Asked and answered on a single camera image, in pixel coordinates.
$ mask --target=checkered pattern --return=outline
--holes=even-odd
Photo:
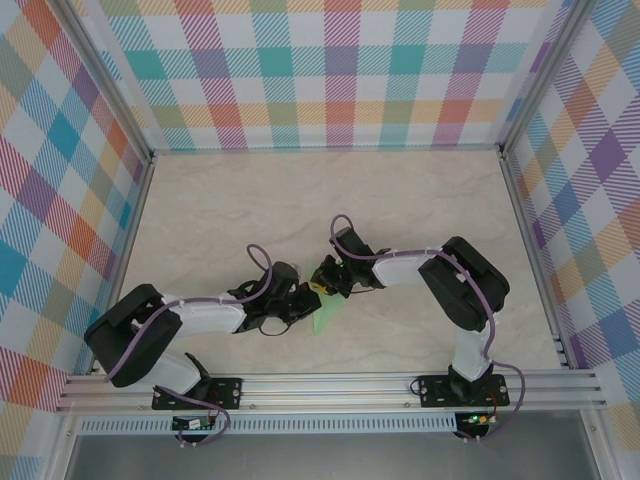
[[[35,477],[142,161],[44,0],[0,2],[0,479]]]
[[[628,451],[640,451],[638,25],[638,2],[599,3],[514,152],[571,345],[603,372]]]
[[[558,10],[556,17],[554,18],[553,23],[551,24],[551,28],[547,32],[544,42],[542,42],[542,46],[540,47],[540,50],[538,50],[536,58],[531,64],[531,67],[527,72],[527,76],[525,77],[524,82],[520,86],[520,90],[518,90],[518,96],[513,102],[513,105],[511,106],[511,110],[509,110],[509,115],[507,115],[507,120],[504,122],[504,125],[500,130],[500,134],[498,135],[498,143],[504,143],[507,137],[507,134],[509,133],[509,129],[511,128],[511,125],[513,125],[513,120],[515,119],[516,115],[520,111],[522,102],[531,91],[531,87],[533,87],[533,85],[535,84],[536,79],[538,78],[538,73],[540,72],[540,67],[542,67],[542,64],[547,59],[547,56],[551,50],[551,46],[556,41],[558,34],[562,30],[562,26],[567,20],[569,12],[573,7],[573,4],[575,3],[575,1],[576,0],[562,1],[562,6]]]
[[[76,8],[113,63],[100,19],[82,2]],[[492,144],[549,1],[100,4],[159,133],[171,149],[191,150]]]

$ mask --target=green foam piece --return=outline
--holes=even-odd
[[[311,278],[315,270],[315,268],[312,268],[309,271],[309,278]],[[325,295],[313,287],[311,287],[311,290],[318,294],[320,297],[320,303],[322,304],[322,307],[313,312],[313,334],[320,335],[322,330],[324,330],[324,327],[329,323],[329,320],[331,320],[340,309],[345,298],[340,294],[332,296]]]

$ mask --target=metal base bracket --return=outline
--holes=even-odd
[[[202,410],[202,407],[178,400],[160,388],[153,389],[153,410]],[[211,378],[209,389],[203,401],[214,403],[225,410],[240,408],[242,396],[241,378]]]
[[[506,407],[509,405],[507,382],[503,375],[491,375],[486,382],[486,391],[468,402],[462,402],[449,386],[448,375],[422,375],[418,377],[420,405],[423,408],[438,407]]]

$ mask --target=aluminum rail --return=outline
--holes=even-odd
[[[512,409],[520,394],[515,373],[505,376]],[[239,410],[231,414],[464,412],[477,407],[421,408],[409,385],[420,375],[446,372],[359,374],[251,374],[243,378]],[[531,370],[525,372],[527,391],[523,410],[591,410],[606,406],[594,372],[590,370]],[[148,386],[118,389],[103,375],[72,376],[62,392],[58,413],[65,415],[173,415],[151,410]]]

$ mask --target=beige surface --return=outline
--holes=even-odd
[[[558,360],[494,152],[300,152],[160,157],[123,292],[214,295],[261,274],[247,243],[305,272],[347,213],[373,250],[465,237],[511,283],[492,354],[522,368]],[[265,330],[281,328],[274,319]],[[455,332],[430,292],[394,287],[345,302],[320,336],[311,318],[284,336],[253,331],[173,342],[210,372],[444,370]]]

